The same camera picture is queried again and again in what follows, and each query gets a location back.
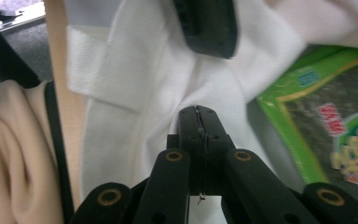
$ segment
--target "white cloth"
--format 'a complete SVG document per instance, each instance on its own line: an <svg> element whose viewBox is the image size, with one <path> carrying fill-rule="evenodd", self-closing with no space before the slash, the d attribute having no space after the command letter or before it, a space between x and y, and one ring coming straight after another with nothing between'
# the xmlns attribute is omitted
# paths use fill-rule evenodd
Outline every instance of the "white cloth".
<svg viewBox="0 0 358 224"><path fill-rule="evenodd" d="M105 182L132 187L148 177L166 135L175 132L177 113L189 105L215 110L236 147L254 151L269 165L246 119L246 104L284 72L307 42L358 47L353 39L358 10L348 10L353 7L349 1L236 1L240 33L232 60L193 53L172 1L112 2L119 7L108 16L110 27L105 19L97 27L98 18L90 26L69 16L69 88L88 96L83 198ZM224 223L219 207L218 198L191 204L189 223Z"/></svg>

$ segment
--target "folded fabric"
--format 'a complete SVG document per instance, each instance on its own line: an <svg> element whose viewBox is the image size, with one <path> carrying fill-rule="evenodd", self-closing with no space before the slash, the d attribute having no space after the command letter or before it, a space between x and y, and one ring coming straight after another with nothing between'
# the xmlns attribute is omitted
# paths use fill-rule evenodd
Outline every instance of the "folded fabric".
<svg viewBox="0 0 358 224"><path fill-rule="evenodd" d="M172 1L115 2L119 7L108 15L110 27L105 20L98 27L93 19L74 22L67 30L69 88L88 97L83 198L105 182L133 187L148 177L165 149L166 135L176 132L177 113L189 105L215 110L236 147L254 151L269 165L246 119L246 104L282 74L307 43L358 47L351 39L358 31L358 13L337 2L235 1L240 32L231 60L192 52ZM218 198L192 205L189 223L225 221Z"/></svg>
<svg viewBox="0 0 358 224"><path fill-rule="evenodd" d="M45 86L0 84L0 223L63 223Z"/></svg>

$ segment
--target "beige fabric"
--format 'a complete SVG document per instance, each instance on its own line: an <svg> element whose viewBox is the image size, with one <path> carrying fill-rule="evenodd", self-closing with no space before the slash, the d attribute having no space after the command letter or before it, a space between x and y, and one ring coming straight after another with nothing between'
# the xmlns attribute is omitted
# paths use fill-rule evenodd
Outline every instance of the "beige fabric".
<svg viewBox="0 0 358 224"><path fill-rule="evenodd" d="M0 224L63 223L45 86L0 84Z"/></svg>

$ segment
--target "green package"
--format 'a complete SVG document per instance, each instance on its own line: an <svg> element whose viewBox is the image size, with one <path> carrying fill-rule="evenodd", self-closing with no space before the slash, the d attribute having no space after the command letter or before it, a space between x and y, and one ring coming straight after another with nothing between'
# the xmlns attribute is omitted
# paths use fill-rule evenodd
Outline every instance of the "green package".
<svg viewBox="0 0 358 224"><path fill-rule="evenodd" d="M358 200L358 49L307 53L257 99L305 183Z"/></svg>

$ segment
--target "gray floor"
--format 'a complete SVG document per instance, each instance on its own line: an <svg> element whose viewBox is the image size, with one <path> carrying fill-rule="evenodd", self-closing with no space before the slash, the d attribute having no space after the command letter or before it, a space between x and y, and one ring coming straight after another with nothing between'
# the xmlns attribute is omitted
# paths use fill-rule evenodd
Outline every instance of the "gray floor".
<svg viewBox="0 0 358 224"><path fill-rule="evenodd" d="M40 0L0 0L0 9L19 9ZM52 79L48 50L48 32L43 21L2 33L8 44L39 75L41 80Z"/></svg>

